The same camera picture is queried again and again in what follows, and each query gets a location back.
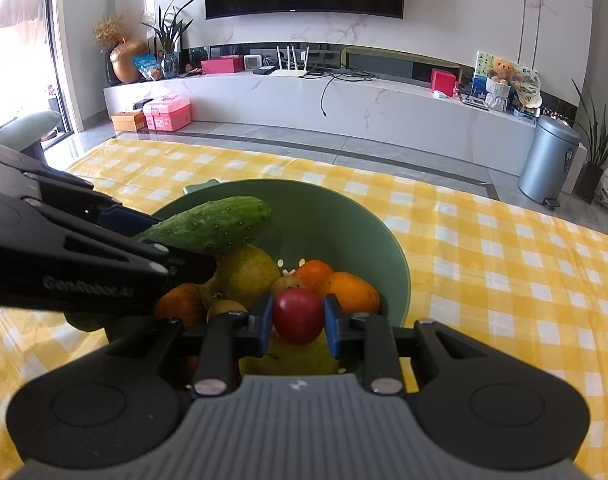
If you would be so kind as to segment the glass vase green plant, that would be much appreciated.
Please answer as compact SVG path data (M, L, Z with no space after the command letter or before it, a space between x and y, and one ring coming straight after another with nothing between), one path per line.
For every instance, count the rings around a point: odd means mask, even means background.
M143 23L144 26L153 30L155 38L162 48L161 67L165 79L173 79L180 74L180 54L177 44L193 23L192 18L185 21L182 15L195 1L197 0L188 0L182 6L176 6L175 0L171 0L166 8L159 7L155 23Z

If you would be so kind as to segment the brown longan left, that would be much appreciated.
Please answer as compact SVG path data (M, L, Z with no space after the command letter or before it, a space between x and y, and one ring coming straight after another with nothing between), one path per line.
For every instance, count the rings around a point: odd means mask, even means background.
M274 281L270 287L270 293L272 297L277 298L283 292L288 289L305 289L304 282L295 275L284 275Z

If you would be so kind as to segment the white marble tv bench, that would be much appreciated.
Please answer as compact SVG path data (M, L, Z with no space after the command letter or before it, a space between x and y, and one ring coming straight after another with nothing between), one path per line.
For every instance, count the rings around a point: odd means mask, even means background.
M194 119L318 131L383 142L520 174L535 133L526 120L480 110L429 89L381 79L218 74L121 84L109 113L146 98L183 96Z

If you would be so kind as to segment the green cucumber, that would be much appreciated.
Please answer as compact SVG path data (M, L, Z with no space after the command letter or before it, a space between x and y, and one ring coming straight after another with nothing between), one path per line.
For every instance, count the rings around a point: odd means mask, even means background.
M264 200L232 196L174 214L134 239L219 257L251 244L271 219L272 208Z

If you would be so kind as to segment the orange cardboard box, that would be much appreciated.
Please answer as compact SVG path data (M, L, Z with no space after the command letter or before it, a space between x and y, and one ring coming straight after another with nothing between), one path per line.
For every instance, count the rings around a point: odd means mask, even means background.
M129 110L110 116L113 127L117 132L139 132L147 128L147 122L142 110Z

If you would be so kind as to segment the grey metal trash can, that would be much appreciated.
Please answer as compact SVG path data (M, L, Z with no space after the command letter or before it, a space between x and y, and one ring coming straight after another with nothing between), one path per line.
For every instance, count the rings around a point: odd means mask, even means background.
M557 209L580 140L578 133L569 126L554 118L540 116L519 177L519 190L533 202L551 211Z

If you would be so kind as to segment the orange mandarin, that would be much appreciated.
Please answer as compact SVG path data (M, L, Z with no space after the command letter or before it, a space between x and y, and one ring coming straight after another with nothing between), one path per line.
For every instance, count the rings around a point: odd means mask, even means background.
M155 306L156 318L180 318L185 327L204 321L200 289L195 284L182 284L162 296Z
M323 299L334 295L347 314L376 314L381 307L380 295L372 285L347 272L333 272L323 278L315 287L315 292Z
M307 260L295 272L295 278L298 278L303 285L314 290L321 282L330 276L334 270L332 266L320 260Z

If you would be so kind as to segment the red cherry tomato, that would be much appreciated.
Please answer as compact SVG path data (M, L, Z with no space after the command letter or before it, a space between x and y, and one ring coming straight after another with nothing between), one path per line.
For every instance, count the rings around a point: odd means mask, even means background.
M325 327L322 302L310 290L287 289L273 302L272 322L278 336L287 344L305 346Z

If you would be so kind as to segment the yellow-green pear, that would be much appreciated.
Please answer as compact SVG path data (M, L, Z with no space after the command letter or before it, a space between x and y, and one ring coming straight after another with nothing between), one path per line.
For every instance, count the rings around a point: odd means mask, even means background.
M252 309L281 276L277 264L261 248L246 245L223 256L214 276L200 286L206 309L218 300L232 300Z

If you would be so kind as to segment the red-yellow apple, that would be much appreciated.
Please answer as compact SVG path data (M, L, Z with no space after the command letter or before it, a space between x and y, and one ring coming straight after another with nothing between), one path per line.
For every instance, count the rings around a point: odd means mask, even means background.
M242 375L265 376L336 375L340 369L339 361L330 354L325 332L305 346L288 344L272 333L264 356L246 356L239 365Z

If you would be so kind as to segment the white wifi router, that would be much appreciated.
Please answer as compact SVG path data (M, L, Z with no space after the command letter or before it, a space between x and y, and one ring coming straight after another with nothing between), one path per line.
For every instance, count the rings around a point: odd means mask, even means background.
M276 47L276 55L278 64L276 69L270 73L270 76L303 78L308 74L308 49L304 51L303 58L293 46Z

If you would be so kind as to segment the copper vase dried flowers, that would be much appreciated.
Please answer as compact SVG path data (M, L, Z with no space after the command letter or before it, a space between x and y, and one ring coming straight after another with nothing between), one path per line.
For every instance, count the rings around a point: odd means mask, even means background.
M134 59L147 54L147 43L134 39L122 15L106 14L92 27L95 43L104 52L106 78L111 86L141 79Z

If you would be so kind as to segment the teddy bear bouquet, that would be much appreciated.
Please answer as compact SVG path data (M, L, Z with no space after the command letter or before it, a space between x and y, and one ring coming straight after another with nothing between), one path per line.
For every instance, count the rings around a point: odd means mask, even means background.
M482 51L476 55L472 96L489 110L537 118L543 104L542 82L534 68Z

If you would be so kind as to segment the yellow checkered tablecloth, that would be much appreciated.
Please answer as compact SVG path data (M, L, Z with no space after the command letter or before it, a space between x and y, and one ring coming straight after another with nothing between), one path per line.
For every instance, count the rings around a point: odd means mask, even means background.
M577 465L608 479L608 235L442 186L209 146L112 140L72 172L145 212L211 179L307 182L357 200L403 248L403 322L435 318L567 380L590 409Z

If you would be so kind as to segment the green chair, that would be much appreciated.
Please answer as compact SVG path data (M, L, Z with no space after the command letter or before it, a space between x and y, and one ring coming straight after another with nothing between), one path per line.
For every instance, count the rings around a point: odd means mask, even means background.
M42 110L7 122L0 121L0 144L46 162L41 139L54 131L60 120L60 113Z

